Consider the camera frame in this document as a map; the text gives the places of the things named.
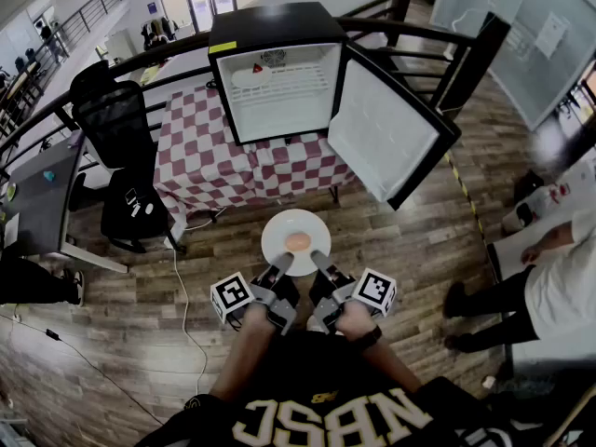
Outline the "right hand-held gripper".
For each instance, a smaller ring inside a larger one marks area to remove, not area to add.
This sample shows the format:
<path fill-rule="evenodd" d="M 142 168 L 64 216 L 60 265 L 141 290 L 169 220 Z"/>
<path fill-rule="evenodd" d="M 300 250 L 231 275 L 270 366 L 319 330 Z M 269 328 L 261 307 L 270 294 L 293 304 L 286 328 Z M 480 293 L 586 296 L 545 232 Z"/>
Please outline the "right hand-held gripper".
<path fill-rule="evenodd" d="M 350 301 L 364 304 L 372 317 L 387 316 L 397 296 L 393 278 L 367 268 L 355 279 L 334 267 L 329 256 L 319 250 L 312 251 L 310 258 L 318 273 L 309 296 L 314 305 L 313 317 L 324 332 L 336 331 L 336 321 Z"/>

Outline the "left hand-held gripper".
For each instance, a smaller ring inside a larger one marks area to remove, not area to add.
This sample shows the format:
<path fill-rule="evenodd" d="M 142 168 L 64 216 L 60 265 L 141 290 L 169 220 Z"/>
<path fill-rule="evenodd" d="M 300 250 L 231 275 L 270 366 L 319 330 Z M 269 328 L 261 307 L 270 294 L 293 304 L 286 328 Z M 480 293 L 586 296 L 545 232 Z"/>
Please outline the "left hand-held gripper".
<path fill-rule="evenodd" d="M 300 300 L 300 293 L 286 275 L 293 260 L 291 252 L 284 252 L 251 282 L 236 272 L 212 285 L 211 303 L 221 322 L 242 317 L 246 307 L 256 303 L 266 307 L 268 319 L 285 335 L 296 320 Z"/>

